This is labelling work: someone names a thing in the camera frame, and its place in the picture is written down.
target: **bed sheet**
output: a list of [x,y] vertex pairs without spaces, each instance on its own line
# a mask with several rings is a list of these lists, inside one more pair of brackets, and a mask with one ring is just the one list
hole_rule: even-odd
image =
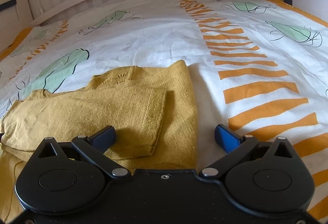
[[124,0],[35,27],[0,62],[0,116],[45,88],[87,85],[113,68],[183,59],[196,96],[200,169],[225,153],[223,123],[285,136],[314,178],[309,213],[328,220],[328,23],[278,0]]

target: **screw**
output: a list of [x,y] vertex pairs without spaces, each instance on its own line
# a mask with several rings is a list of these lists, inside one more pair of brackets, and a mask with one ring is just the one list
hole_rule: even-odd
[[169,177],[170,177],[170,176],[169,176],[169,175],[166,175],[166,174],[164,174],[164,175],[161,176],[161,178],[162,178],[163,180],[167,180],[167,179],[169,179]]
[[112,170],[112,174],[116,177],[123,177],[128,174],[128,170],[126,168],[116,168]]
[[204,168],[202,173],[205,177],[213,177],[219,174],[219,171],[215,168]]

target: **bed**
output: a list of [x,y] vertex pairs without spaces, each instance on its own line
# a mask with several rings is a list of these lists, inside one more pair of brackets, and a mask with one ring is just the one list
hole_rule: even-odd
[[[262,141],[284,136],[314,178],[309,213],[328,220],[327,22],[280,0],[115,0],[46,23],[86,1],[35,17],[0,54],[0,116],[35,89],[73,91],[117,67],[184,60],[198,110],[196,169],[225,154],[213,137],[219,123]],[[67,57],[74,62],[47,84]]]

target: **knit fabric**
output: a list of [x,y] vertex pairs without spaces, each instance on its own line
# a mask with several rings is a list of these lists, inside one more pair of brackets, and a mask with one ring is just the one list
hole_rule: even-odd
[[17,202],[10,195],[14,181],[44,137],[71,141],[107,125],[115,127],[117,139],[105,155],[132,172],[194,168],[197,111],[185,62],[168,68],[117,68],[73,92],[36,90],[25,101],[15,101],[0,121],[0,163],[5,164],[0,167],[5,175],[0,177],[5,194],[0,218],[9,222],[19,213],[20,207],[10,206]]

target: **triangular cutout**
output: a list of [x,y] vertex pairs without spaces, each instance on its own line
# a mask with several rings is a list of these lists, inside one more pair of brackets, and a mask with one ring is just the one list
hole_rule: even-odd
[[277,151],[274,154],[275,156],[282,156],[282,157],[287,157],[287,158],[292,158],[291,154],[289,153],[287,147],[285,146],[284,143],[280,143]]
[[49,156],[56,156],[56,152],[54,150],[54,148],[52,147],[51,143],[47,143],[42,152],[39,155],[39,158],[43,158],[43,157],[49,157]]

